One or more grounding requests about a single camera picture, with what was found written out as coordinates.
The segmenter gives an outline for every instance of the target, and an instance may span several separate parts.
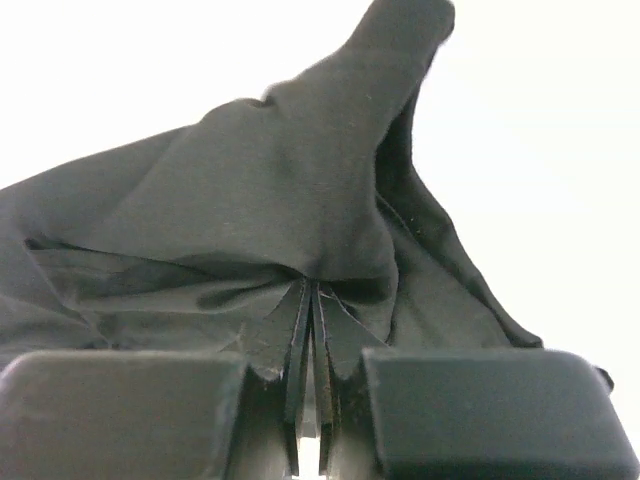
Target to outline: dark gray cloth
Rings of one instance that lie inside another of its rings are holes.
[[[453,21],[446,0],[377,0],[262,100],[0,191],[0,366],[49,348],[224,350],[300,278],[398,347],[540,347],[412,165]]]

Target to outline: black plastic part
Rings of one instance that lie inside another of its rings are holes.
[[[289,371],[287,364],[299,357],[292,353],[292,347],[303,347],[303,339],[296,337],[296,332],[301,322],[306,322],[308,309],[309,284],[298,280],[269,315],[247,318],[238,329],[236,341],[223,351],[242,354],[265,379],[281,379]]]
[[[307,359],[307,385],[305,387],[304,407],[302,414],[302,436],[317,438],[316,425],[316,381],[313,373],[313,344],[309,342],[309,354]]]
[[[284,383],[236,354],[40,352],[0,381],[2,480],[289,473]]]
[[[332,479],[640,475],[607,386],[572,354],[366,350],[336,391]]]
[[[336,385],[356,370],[363,348],[388,348],[349,314],[331,288],[314,283],[311,294],[316,415],[320,432],[320,474],[326,473],[335,412]]]
[[[310,299],[310,288],[305,282],[285,367],[284,429],[287,450],[291,459],[291,473],[293,475],[298,475],[300,470],[298,448],[300,447],[300,438],[303,435],[303,414],[307,386],[307,361],[309,358],[309,335],[311,330],[311,322],[309,321]]]

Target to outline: white wall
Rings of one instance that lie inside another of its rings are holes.
[[[0,3],[0,186],[261,96],[369,0]],[[610,370],[640,450],[638,0],[458,0],[415,158],[497,297]]]

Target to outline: black fabric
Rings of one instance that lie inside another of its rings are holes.
[[[398,347],[541,347],[412,164],[420,84],[453,21],[446,0],[376,0],[262,100],[2,190],[1,365],[43,348],[223,350],[304,278]]]

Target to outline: wrinkled fabric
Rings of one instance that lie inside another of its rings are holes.
[[[0,191],[0,366],[224,350],[305,278],[394,346],[541,347],[413,167],[420,85],[453,23],[446,0],[377,0],[263,99]]]

